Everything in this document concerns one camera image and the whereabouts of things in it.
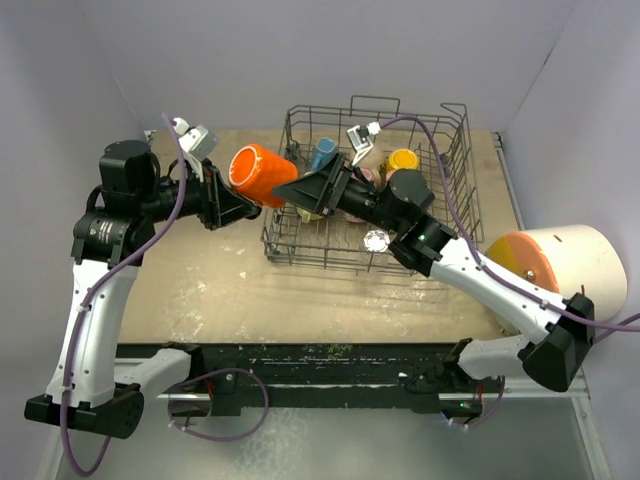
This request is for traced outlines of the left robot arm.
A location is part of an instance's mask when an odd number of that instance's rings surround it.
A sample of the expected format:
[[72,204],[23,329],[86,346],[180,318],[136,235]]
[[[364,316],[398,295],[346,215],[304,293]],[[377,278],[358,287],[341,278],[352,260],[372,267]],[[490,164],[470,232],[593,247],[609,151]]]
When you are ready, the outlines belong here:
[[261,212],[224,183],[210,160],[201,165],[201,175],[188,168],[178,182],[160,174],[144,141],[105,148],[101,183],[73,229],[74,286],[63,348],[45,392],[27,401],[26,419],[127,439],[146,402],[174,385],[184,392],[202,387],[204,353],[195,344],[165,343],[127,372],[115,371],[124,310],[156,223],[195,216],[216,230]]

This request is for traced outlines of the blue flower mug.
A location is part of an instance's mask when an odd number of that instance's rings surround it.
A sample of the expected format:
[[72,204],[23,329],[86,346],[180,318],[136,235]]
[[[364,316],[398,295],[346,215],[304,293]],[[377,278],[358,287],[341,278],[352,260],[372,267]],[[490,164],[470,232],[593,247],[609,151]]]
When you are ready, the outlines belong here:
[[334,140],[323,137],[315,144],[311,155],[311,172],[323,169],[338,151],[338,146]]

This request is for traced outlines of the orange mug black handle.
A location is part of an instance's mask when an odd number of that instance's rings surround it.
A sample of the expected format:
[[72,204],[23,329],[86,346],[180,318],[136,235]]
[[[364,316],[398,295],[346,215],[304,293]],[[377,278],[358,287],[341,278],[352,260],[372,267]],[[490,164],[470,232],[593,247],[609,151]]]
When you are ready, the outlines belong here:
[[273,189],[298,178],[297,167],[289,160],[258,144],[240,148],[229,166],[231,188],[260,206],[280,208],[285,201]]

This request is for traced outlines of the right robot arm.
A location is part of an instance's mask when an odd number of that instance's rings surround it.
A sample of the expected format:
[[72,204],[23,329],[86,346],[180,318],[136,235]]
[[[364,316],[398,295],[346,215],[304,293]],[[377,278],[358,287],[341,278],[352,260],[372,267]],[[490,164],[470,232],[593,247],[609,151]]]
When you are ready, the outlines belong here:
[[428,213],[434,194],[420,172],[401,169],[376,191],[336,155],[322,170],[273,193],[313,213],[340,210],[391,234],[388,250],[399,264],[464,292],[518,330],[501,339],[459,341],[444,369],[452,389],[467,391],[498,376],[528,376],[555,392],[569,389],[594,343],[592,301],[582,293],[565,299],[479,254]]

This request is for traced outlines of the clear glass cup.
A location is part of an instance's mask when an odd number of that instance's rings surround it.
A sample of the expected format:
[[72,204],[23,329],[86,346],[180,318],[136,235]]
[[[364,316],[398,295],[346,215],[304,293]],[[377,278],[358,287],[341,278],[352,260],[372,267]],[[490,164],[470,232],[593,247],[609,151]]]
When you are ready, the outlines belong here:
[[363,238],[364,248],[368,252],[384,253],[391,243],[390,236],[383,230],[370,230]]

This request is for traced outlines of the pink ghost pattern mug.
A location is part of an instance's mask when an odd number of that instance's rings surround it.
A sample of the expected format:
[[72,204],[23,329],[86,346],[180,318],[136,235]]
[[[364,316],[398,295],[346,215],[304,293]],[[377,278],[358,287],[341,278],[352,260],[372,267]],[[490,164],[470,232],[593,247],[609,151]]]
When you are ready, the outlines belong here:
[[[375,190],[379,190],[380,189],[381,177],[380,177],[380,173],[379,173],[378,170],[376,170],[376,169],[370,170],[370,169],[361,168],[360,171],[362,173],[362,176],[369,183],[371,183],[373,185]],[[356,216],[353,216],[351,214],[348,214],[346,212],[343,213],[343,216],[348,222],[351,222],[351,223],[364,223],[363,219],[361,219],[359,217],[356,217]]]

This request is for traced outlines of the pale yellow faceted mug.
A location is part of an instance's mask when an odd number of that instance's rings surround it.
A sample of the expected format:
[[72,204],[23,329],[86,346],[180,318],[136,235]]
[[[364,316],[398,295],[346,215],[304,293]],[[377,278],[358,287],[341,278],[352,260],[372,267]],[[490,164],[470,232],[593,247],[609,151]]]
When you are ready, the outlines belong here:
[[322,220],[324,218],[324,216],[321,214],[315,214],[299,207],[296,208],[296,211],[298,213],[298,216],[300,217],[301,222],[304,224],[309,224],[310,222]]

